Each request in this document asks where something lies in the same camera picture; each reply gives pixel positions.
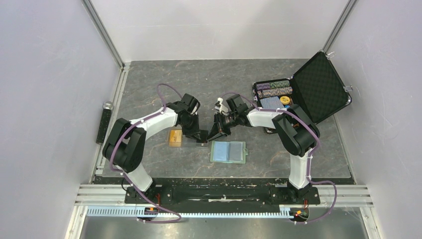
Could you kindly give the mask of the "green leather card holder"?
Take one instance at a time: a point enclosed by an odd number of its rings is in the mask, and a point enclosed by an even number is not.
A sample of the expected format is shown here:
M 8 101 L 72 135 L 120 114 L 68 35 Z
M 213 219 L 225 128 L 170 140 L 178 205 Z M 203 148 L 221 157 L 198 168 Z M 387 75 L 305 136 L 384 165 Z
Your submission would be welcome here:
M 248 154 L 245 141 L 213 141 L 210 162 L 245 164 Z

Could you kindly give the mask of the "clear plastic card box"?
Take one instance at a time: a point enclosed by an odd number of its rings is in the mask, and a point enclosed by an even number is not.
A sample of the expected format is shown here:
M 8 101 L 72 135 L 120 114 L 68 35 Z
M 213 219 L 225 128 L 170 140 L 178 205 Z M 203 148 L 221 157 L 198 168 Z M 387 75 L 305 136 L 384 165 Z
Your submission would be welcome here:
M 169 132 L 171 129 L 181 129 L 181 127 L 171 127 L 168 129 L 168 134 L 167 134 L 167 145 L 168 144 L 168 138 L 169 138 Z M 182 146 L 180 148 L 194 148 L 197 147 L 195 144 L 196 140 L 195 139 L 191 139 L 191 138 L 187 138 L 183 135 L 183 140 L 182 140 Z

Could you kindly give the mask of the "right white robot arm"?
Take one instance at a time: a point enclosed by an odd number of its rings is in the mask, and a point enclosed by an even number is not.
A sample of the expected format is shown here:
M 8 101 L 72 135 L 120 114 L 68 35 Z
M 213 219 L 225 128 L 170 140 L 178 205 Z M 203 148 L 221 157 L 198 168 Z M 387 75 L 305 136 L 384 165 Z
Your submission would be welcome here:
M 218 98 L 215 105 L 214 124 L 207 140 L 215 140 L 231 134 L 231 128 L 266 127 L 274 129 L 282 145 L 290 154 L 290 175 L 287 195 L 291 202 L 300 203 L 312 187 L 310 162 L 313 151 L 320 145 L 319 130 L 299 105 L 283 109 L 265 109 L 253 103 L 247 104 L 240 94 L 230 93 L 227 107 Z

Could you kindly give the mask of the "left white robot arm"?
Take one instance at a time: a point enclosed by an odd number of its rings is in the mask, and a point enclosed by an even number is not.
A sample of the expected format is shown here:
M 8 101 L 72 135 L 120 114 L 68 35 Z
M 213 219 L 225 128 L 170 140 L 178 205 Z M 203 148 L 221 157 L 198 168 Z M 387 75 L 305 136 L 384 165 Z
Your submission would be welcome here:
M 198 109 L 200 102 L 189 94 L 179 101 L 165 103 L 159 110 L 142 118 L 126 120 L 119 118 L 114 123 L 103 147 L 103 157 L 110 162 L 112 171 L 117 171 L 130 183 L 137 196 L 145 203 L 156 198 L 155 182 L 141 161 L 145 142 L 151 136 L 174 128 L 181 142 L 171 142 L 171 147 L 206 147 L 207 130 L 200 129 Z

